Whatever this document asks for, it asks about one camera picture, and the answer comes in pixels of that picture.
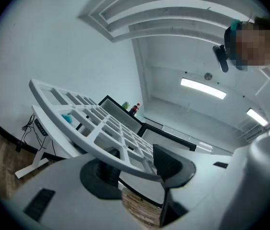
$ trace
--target red bottle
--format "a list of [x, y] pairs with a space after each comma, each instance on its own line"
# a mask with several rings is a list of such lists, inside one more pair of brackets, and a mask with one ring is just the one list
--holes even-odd
[[133, 106], [132, 109], [129, 111], [129, 114], [134, 116], [137, 113], [139, 106], [140, 106], [139, 103], [137, 103], [137, 105]]

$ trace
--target wooden floor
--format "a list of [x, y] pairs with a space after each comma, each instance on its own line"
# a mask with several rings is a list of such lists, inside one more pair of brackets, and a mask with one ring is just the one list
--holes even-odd
[[[35, 154], [21, 149], [16, 152], [16, 145], [0, 135], [0, 197], [9, 199], [13, 193], [29, 179], [37, 175], [55, 161], [39, 167], [30, 174], [17, 179], [15, 172], [32, 164]], [[143, 228], [157, 229], [161, 209], [123, 189], [123, 204], [128, 212], [142, 223]]]

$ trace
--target bottle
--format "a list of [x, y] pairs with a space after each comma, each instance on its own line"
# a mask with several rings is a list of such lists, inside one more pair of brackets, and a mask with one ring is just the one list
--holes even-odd
[[130, 104], [129, 104], [128, 102], [125, 102], [125, 103], [122, 104], [122, 107], [123, 107], [125, 110], [128, 109], [129, 106], [130, 106]]
[[132, 109], [129, 111], [129, 114], [134, 116], [137, 113], [139, 106], [140, 106], [139, 103], [137, 103], [137, 105], [133, 106]]

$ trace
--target person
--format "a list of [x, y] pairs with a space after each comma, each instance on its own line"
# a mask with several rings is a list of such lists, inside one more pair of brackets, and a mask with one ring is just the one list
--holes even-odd
[[239, 70], [270, 66], [270, 19], [257, 17], [254, 23], [234, 20], [224, 40], [227, 56]]

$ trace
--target white lattice structure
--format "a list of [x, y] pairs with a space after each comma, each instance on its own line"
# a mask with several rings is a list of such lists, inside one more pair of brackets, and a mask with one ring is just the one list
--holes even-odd
[[[160, 179], [152, 169], [154, 167], [152, 146], [91, 98], [35, 79], [30, 81], [29, 86], [53, 123], [86, 152], [127, 173], [149, 180]], [[50, 101], [49, 92], [58, 100], [58, 104]], [[70, 114], [78, 120], [85, 127], [85, 132], [79, 132], [70, 125], [62, 117], [65, 114]], [[100, 139], [109, 147], [117, 149], [120, 152], [120, 159], [100, 147], [96, 142]], [[144, 169], [132, 165], [130, 158], [142, 163]]]

